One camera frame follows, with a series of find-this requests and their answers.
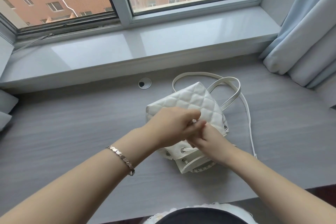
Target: gray desk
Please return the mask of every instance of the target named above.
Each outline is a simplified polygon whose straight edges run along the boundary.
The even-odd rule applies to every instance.
[[[336,111],[315,92],[286,76],[269,73],[255,55],[205,62],[20,95],[12,125],[0,139],[0,214],[53,179],[145,122],[145,107],[172,92],[179,73],[208,71],[241,80],[251,110],[259,159],[303,188],[336,183]],[[137,82],[153,84],[141,90]],[[210,78],[183,78],[178,89]],[[218,103],[231,90],[218,87]],[[228,139],[251,152],[247,117],[240,100],[225,111]],[[181,175],[173,161],[152,154],[126,177],[90,223],[147,216],[170,208],[231,202],[256,195],[237,175],[219,165]]]

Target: bracelet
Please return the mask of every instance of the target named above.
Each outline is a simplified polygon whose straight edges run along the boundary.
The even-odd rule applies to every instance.
[[[128,159],[118,149],[114,148],[112,145],[107,146],[106,149],[110,149],[111,151],[115,152],[126,163],[126,165],[131,170],[128,175],[131,175],[131,176],[134,175],[135,170],[134,170],[134,167],[132,166],[131,162],[129,162]]]

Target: window sill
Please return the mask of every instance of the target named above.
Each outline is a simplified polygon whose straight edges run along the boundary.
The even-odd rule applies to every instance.
[[[23,49],[0,86],[32,92],[261,52],[280,27],[252,7]]]

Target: white quilted backpack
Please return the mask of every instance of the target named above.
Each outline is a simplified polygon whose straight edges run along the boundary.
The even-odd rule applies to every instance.
[[[202,83],[196,82],[195,84],[188,86],[182,90],[176,91],[174,84],[177,80],[187,75],[205,75],[218,79],[210,87],[205,88]],[[218,105],[216,100],[211,96],[211,91],[218,85],[226,83],[235,90],[235,93],[221,106]],[[251,118],[249,106],[246,102],[244,95],[241,93],[241,85],[237,78],[234,77],[221,77],[217,74],[206,72],[190,72],[183,73],[175,77],[173,80],[174,93],[160,99],[154,103],[149,104],[146,107],[146,119],[147,122],[161,109],[165,107],[183,107],[186,109],[198,109],[201,111],[201,120],[206,120],[209,124],[214,126],[223,136],[229,132],[228,123],[225,119],[223,111],[229,107],[238,97],[243,101],[249,123],[250,140],[252,144],[252,150],[255,157],[257,157],[254,151],[254,145],[251,133]],[[182,174],[186,172],[200,172],[212,167],[215,162],[209,160],[203,153],[197,149],[192,148],[187,141],[181,141],[177,144],[159,149],[158,152],[168,159],[175,160],[180,172]]]

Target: hand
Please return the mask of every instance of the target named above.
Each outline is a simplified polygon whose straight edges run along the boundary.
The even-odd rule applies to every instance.
[[[143,128],[157,138],[157,148],[168,147],[199,133],[206,124],[200,116],[197,109],[162,108]]]
[[[239,150],[209,123],[204,126],[200,134],[189,137],[187,141],[212,161],[225,166],[228,166],[228,162]]]

